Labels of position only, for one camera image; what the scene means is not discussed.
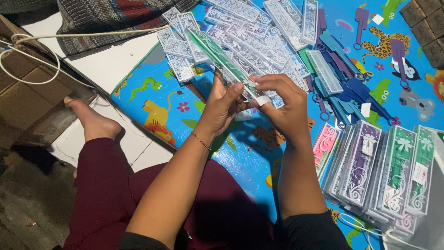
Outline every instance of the maroon pants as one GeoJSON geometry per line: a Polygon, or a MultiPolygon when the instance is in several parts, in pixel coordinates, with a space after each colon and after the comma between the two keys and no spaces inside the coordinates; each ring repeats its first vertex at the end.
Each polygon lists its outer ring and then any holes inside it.
{"type": "MultiPolygon", "coordinates": [[[[138,202],[165,164],[129,176],[112,139],[86,142],[79,155],[77,196],[64,249],[116,249],[138,202]]],[[[183,228],[192,238],[185,237],[187,249],[264,241],[272,235],[270,221],[213,160],[206,163],[183,228]]]]}

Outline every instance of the blue play mat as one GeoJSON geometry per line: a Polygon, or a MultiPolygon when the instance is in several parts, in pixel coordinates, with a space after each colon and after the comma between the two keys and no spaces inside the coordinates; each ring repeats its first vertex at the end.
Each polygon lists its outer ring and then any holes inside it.
{"type": "MultiPolygon", "coordinates": [[[[258,6],[262,2],[254,0],[258,6]]],[[[297,6],[302,0],[294,1],[297,6]]],[[[327,30],[344,46],[344,50],[366,78],[366,85],[373,90],[376,100],[387,109],[395,119],[391,124],[398,124],[407,129],[414,125],[442,129],[444,105],[444,71],[433,69],[422,53],[410,28],[399,13],[406,3],[401,0],[373,1],[366,4],[364,0],[319,0],[319,8],[325,9],[327,30]],[[406,73],[412,89],[404,91],[399,85],[400,77],[397,66],[391,64],[392,56],[382,54],[379,57],[365,48],[355,50],[357,22],[354,19],[356,8],[365,8],[370,12],[370,19],[376,14],[384,21],[377,25],[369,20],[368,28],[363,31],[362,41],[378,45],[380,37],[405,37],[409,54],[406,54],[406,73]]],[[[203,17],[208,7],[196,6],[192,12],[202,31],[208,24],[203,17]]],[[[213,74],[205,65],[194,68],[196,78],[193,84],[204,95],[208,96],[213,74]]],[[[321,130],[318,104],[309,94],[307,126],[311,130],[312,142],[321,130]]],[[[194,128],[205,105],[190,91],[180,86],[168,68],[167,59],[160,44],[154,48],[123,79],[111,95],[112,100],[134,121],[169,143],[180,147],[194,128]]],[[[276,221],[276,203],[273,188],[277,187],[277,176],[281,167],[285,142],[276,138],[269,131],[270,121],[258,110],[251,110],[254,119],[244,122],[233,122],[222,137],[218,138],[213,148],[212,159],[223,165],[236,179],[245,192],[260,206],[271,221],[276,221]]],[[[331,115],[328,123],[333,123],[331,115]]],[[[371,112],[368,121],[386,130],[389,125],[384,118],[371,112]]],[[[327,202],[333,212],[333,220],[343,231],[347,241],[355,250],[365,250],[365,235],[340,220],[338,214],[344,210],[327,202]]],[[[379,239],[371,236],[375,249],[380,248],[379,239]]]]}

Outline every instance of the pink flower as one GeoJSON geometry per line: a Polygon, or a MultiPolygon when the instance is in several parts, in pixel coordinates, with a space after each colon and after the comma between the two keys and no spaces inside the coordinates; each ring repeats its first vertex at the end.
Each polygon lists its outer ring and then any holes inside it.
{"type": "Polygon", "coordinates": [[[390,119],[392,121],[392,125],[401,125],[401,122],[399,121],[399,117],[395,116],[394,118],[390,119]]]}
{"type": "Polygon", "coordinates": [[[180,109],[180,112],[185,112],[185,110],[188,111],[188,110],[190,110],[190,108],[187,107],[187,105],[188,105],[188,102],[186,102],[186,101],[183,104],[182,104],[182,102],[179,102],[179,107],[177,107],[177,109],[180,109]]]}
{"type": "Polygon", "coordinates": [[[378,69],[378,71],[384,70],[384,65],[379,64],[378,62],[376,62],[376,65],[374,67],[375,67],[375,69],[378,69]]]}

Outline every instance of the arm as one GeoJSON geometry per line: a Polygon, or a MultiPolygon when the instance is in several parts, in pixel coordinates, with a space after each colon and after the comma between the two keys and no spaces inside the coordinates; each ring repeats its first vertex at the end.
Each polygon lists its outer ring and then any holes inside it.
{"type": "MultiPolygon", "coordinates": [[[[203,143],[210,146],[237,112],[250,108],[239,99],[243,89],[244,85],[237,83],[226,90],[221,73],[214,74],[213,89],[193,130],[203,143]]],[[[199,139],[190,135],[143,195],[127,232],[154,238],[173,249],[193,205],[208,153],[199,139]]]]}
{"type": "Polygon", "coordinates": [[[261,107],[287,142],[278,184],[282,220],[298,214],[325,213],[327,205],[317,179],[306,122],[307,94],[285,74],[266,75],[256,82],[257,90],[276,91],[285,104],[280,109],[270,104],[261,107]]]}

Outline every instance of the fingernail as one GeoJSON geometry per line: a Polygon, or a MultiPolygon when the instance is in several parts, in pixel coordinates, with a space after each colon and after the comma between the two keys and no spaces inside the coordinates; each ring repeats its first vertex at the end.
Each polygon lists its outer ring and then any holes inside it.
{"type": "Polygon", "coordinates": [[[236,90],[236,92],[241,92],[242,86],[243,86],[243,83],[237,82],[236,84],[234,84],[234,90],[236,90]]]}

